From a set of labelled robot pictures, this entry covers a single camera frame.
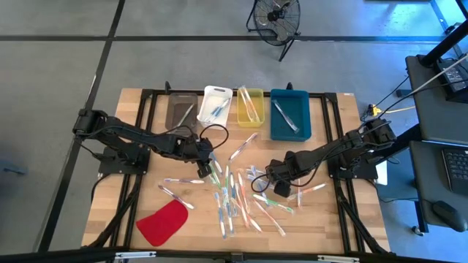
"white plastic tray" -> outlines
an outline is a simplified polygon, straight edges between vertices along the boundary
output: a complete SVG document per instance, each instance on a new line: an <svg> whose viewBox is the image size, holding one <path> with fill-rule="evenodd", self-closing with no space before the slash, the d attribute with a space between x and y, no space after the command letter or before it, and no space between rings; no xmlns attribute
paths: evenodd
<svg viewBox="0 0 468 263"><path fill-rule="evenodd" d="M226 108L221 111L221 114L213 121L213 122L206 122L204 121L213 110L222 104L225 99L230 99L229 104ZM203 95L203 102L200 107L200 111L197 115L198 121L201 123L203 127L207 127L211 124L219 124L223 127L226 127L227 124L227 117L229 115L229 109L231 107L231 102L233 100L233 90L230 88L222 88L216 86L206 86L205 93ZM222 129L221 127L214 126L213 129Z"/></svg>

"wheel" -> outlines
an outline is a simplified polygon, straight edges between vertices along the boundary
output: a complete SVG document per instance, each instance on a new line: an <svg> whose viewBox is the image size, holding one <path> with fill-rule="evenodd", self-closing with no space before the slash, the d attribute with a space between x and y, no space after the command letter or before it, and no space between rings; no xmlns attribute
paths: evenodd
<svg viewBox="0 0 468 263"><path fill-rule="evenodd" d="M445 34L450 34L455 29L455 26L449 26L445 29Z"/></svg>
<svg viewBox="0 0 468 263"><path fill-rule="evenodd" d="M419 227L417 226L414 226L411 228L411 231L415 234L417 234L418 236L420 237L423 237L424 236L424 233L422 233L421 231L419 231Z"/></svg>

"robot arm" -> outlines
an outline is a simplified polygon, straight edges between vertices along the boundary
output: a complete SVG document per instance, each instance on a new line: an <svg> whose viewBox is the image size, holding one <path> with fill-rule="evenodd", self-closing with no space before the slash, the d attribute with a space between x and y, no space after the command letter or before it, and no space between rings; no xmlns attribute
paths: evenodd
<svg viewBox="0 0 468 263"><path fill-rule="evenodd" d="M193 133L188 137L167 132L154 134L99 110L80 110L73 133L82 140L99 140L116 153L98 155L100 161L114 158L127 166L138 166L148 161L147 152L151 149L166 158L197 163L200 178L211 173L208 163L213 146L207 138L198 139Z"/></svg>
<svg viewBox="0 0 468 263"><path fill-rule="evenodd" d="M363 123L359 128L347 132L315 150L286 152L284 161L271 160L265 170L267 178L275 184L274 192L283 197L290 195L291 182L308 175L327 159L339 157L341 169L353 169L363 154L390 147L396 136L385 119L375 119ZM375 161L375 157L366 157Z"/></svg>

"plastic container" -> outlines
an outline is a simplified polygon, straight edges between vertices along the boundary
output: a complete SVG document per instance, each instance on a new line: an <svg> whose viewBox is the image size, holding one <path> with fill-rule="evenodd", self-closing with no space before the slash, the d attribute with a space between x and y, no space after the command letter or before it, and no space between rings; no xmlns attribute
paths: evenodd
<svg viewBox="0 0 468 263"><path fill-rule="evenodd" d="M216 107L222 105L222 103L229 99L227 106L222 109L220 114L213 121L206 121L206 118L216 109ZM205 93L203 95L202 105L200 112L197 115L197 119L203 127L207 127L211 124L219 124L226 127L227 117L229 115L229 109L231 107L231 101L233 100L233 90L230 88L222 88L216 86L206 86ZM221 127L214 126L213 129L222 129Z"/></svg>
<svg viewBox="0 0 468 263"><path fill-rule="evenodd" d="M309 94L306 91L273 89L271 101L276 100L292 122L299 128L297 134L290 128L281 113L271 103L271 139L303 142L312 136L310 124Z"/></svg>
<svg viewBox="0 0 468 263"><path fill-rule="evenodd" d="M194 133L197 133L197 111L197 94L172 93L169 95L167 102L166 129L170 130L179 125L186 125ZM176 129L172 133L183 136L190 135L190 131L187 128Z"/></svg>
<svg viewBox="0 0 468 263"><path fill-rule="evenodd" d="M263 90L259 88L247 88L247 92L250 95L250 99L254 104L255 110L257 111L260 122L250 121L247 116L247 108L242 100L242 97L237 90L237 122L240 127L260 127L265 121L265 105L263 99Z"/></svg>

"red cloth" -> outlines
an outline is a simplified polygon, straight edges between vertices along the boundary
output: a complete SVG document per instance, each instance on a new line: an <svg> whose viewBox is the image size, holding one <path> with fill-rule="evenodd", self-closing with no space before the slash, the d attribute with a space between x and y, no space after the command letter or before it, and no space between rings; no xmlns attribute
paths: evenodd
<svg viewBox="0 0 468 263"><path fill-rule="evenodd" d="M187 221L189 211L173 200L152 216L137 221L137 228L152 246L164 244Z"/></svg>

